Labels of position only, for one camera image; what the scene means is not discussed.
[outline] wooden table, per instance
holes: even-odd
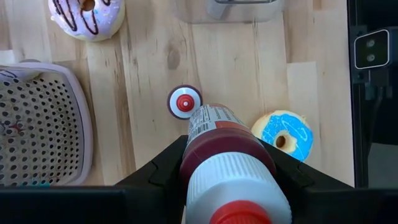
[[[95,133],[87,184],[115,184],[187,133],[166,107],[180,84],[248,126],[273,110],[305,116],[315,136],[307,163],[354,184],[345,0],[293,0],[270,22],[206,25],[179,21],[166,0],[126,2],[119,33],[89,43],[50,20],[47,0],[0,0],[0,63],[63,65],[85,90]]]

